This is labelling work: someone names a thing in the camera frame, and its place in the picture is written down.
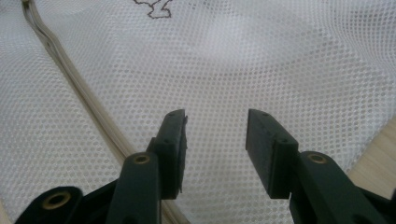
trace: white mesh fabric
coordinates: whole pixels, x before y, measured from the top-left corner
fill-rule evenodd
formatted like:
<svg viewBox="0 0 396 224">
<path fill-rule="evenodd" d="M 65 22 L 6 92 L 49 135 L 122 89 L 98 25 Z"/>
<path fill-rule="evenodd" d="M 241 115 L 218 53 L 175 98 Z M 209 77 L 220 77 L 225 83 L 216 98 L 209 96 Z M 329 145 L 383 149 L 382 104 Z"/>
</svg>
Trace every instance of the white mesh fabric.
<svg viewBox="0 0 396 224">
<path fill-rule="evenodd" d="M 0 201 L 15 221 L 42 192 L 88 193 L 120 166 L 70 84 L 23 17 L 0 1 Z"/>
<path fill-rule="evenodd" d="M 289 223 L 244 149 L 249 108 L 347 170 L 394 115 L 393 1 L 192 1 L 152 19 L 133 0 L 39 1 L 39 13 L 137 150 L 163 115 L 190 117 L 191 223 Z"/>
</svg>

